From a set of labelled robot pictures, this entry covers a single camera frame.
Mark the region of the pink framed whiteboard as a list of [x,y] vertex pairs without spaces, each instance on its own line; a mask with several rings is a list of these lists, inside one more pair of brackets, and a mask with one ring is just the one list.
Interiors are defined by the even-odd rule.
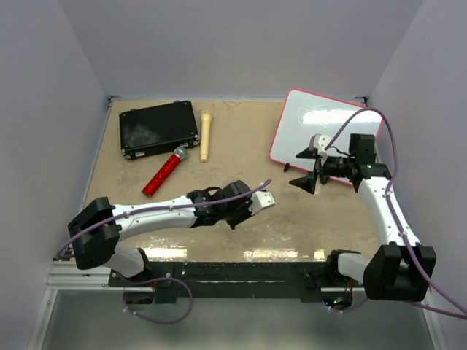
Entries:
[[[302,171],[311,171],[313,160],[298,159],[296,155],[309,146],[315,134],[333,137],[361,105],[305,90],[293,89],[287,93],[285,105],[271,144],[269,157],[276,163]],[[353,118],[333,143],[329,154],[347,152],[352,133],[379,135],[382,118],[375,112],[362,112]]]

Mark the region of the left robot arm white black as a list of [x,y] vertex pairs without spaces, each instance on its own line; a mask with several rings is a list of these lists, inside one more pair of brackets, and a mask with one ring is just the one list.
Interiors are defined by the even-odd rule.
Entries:
[[225,199],[249,191],[244,182],[237,180],[223,189],[208,187],[156,203],[156,206],[173,206],[173,209],[157,211],[148,211],[149,204],[112,206],[108,198],[97,198],[69,223],[71,237],[104,219],[120,214],[122,217],[94,228],[72,243],[77,268],[88,270],[106,266],[133,285],[143,286],[155,277],[147,255],[143,248],[125,246],[122,241],[157,230],[213,226],[219,221],[227,222],[234,229],[260,211],[262,193],[251,193],[229,202]]

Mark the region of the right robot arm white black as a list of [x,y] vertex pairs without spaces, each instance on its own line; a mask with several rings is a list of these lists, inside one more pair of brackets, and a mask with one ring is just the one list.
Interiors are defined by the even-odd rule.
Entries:
[[421,273],[432,274],[436,253],[420,243],[391,197],[392,176],[385,164],[377,162],[374,136],[351,134],[348,152],[336,156],[328,152],[330,143],[330,136],[313,135],[309,146],[296,156],[313,159],[314,167],[290,184],[313,194],[317,183],[326,184],[331,177],[347,179],[371,215],[379,248],[371,259],[354,251],[333,250],[326,261],[327,282],[340,287],[353,279],[371,300],[422,301],[428,282]]

